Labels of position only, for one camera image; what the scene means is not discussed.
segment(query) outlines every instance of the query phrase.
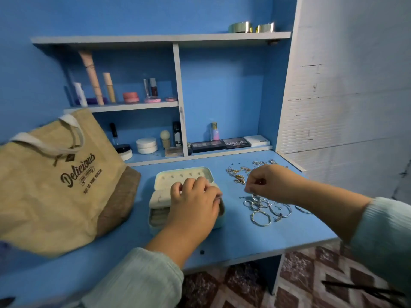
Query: top shelf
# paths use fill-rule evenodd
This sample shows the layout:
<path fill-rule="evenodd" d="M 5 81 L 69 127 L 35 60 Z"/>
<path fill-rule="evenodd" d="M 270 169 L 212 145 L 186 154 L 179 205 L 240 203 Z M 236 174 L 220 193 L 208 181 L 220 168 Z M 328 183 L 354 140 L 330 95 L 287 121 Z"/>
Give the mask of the top shelf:
<path fill-rule="evenodd" d="M 116 49 L 130 47 L 161 47 L 178 43 L 180 47 L 226 47 L 267 45 L 291 38 L 291 32 L 237 34 L 175 34 L 147 36 L 56 36 L 31 38 L 37 46 L 67 45 L 75 49 Z"/>

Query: concealer tube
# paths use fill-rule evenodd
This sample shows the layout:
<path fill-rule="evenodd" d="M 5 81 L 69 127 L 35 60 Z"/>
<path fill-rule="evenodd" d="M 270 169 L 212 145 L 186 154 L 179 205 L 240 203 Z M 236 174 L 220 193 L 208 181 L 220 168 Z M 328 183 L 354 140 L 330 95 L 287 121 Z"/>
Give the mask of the concealer tube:
<path fill-rule="evenodd" d="M 96 94 L 97 103 L 99 105 L 104 105 L 103 96 L 100 89 L 100 83 L 97 79 L 96 69 L 94 67 L 93 57 L 89 51 L 79 51 L 81 59 L 83 60 L 85 69 L 87 70 L 88 77 L 90 78 L 91 85 L 94 89 L 94 94 Z"/>
<path fill-rule="evenodd" d="M 107 91 L 109 92 L 109 98 L 112 103 L 116 102 L 116 96 L 114 95 L 113 82 L 111 81 L 110 72 L 103 72 L 104 82 L 106 83 Z"/>

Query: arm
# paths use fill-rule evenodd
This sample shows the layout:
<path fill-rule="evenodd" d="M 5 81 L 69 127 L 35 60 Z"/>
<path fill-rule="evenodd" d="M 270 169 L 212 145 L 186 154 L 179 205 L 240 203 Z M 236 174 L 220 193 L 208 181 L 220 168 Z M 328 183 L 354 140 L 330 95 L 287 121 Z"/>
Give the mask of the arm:
<path fill-rule="evenodd" d="M 145 249 L 133 249 L 81 300 L 85 308 L 175 307 L 181 298 L 181 268 L 211 232 L 221 191 L 200 177 L 175 183 L 164 229 Z"/>
<path fill-rule="evenodd" d="M 355 257 L 399 289 L 411 289 L 411 206 L 310 181 L 281 165 L 253 170 L 245 191 L 303 207 L 351 244 Z"/>

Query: black eyeshadow palette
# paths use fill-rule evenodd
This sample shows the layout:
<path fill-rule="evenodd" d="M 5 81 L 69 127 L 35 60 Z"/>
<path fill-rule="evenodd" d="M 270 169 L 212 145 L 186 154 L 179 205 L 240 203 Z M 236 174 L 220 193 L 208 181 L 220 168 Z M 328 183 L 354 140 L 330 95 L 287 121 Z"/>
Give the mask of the black eyeshadow palette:
<path fill-rule="evenodd" d="M 242 137 L 223 139 L 227 149 L 251 147 L 251 144 Z"/>
<path fill-rule="evenodd" d="M 226 148 L 226 144 L 224 144 L 223 141 L 221 140 L 211 140 L 209 142 L 192 142 L 191 143 L 191 149 L 193 150 L 193 153 L 212 151 L 212 150 L 221 150 L 225 148 Z"/>

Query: blue tabletop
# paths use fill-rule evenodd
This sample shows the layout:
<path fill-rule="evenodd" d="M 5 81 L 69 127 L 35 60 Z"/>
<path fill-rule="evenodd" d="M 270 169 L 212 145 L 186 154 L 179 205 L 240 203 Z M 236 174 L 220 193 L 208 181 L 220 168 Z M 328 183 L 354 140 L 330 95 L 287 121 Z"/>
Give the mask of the blue tabletop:
<path fill-rule="evenodd" d="M 56 259 L 13 251 L 7 268 L 3 268 L 3 275 L 0 275 L 0 298 L 16 296 L 15 304 L 27 304 L 92 288 L 132 248 L 145 246 L 152 238 L 147 224 L 148 202 L 154 191 L 155 176 L 166 170 L 208 167 L 223 191 L 225 225 L 213 230 L 198 247 L 185 265 L 187 270 L 278 255 L 285 250 L 336 238 L 314 215 L 296 209 L 290 217 L 267 227 L 258 227 L 250 221 L 251 211 L 243 206 L 244 199 L 240 199 L 248 194 L 243 185 L 236 184 L 227 174 L 226 168 L 254 168 L 252 161 L 268 162 L 270 159 L 300 173 L 272 150 L 135 167 L 141 172 L 141 183 L 127 222 L 107 236 Z"/>

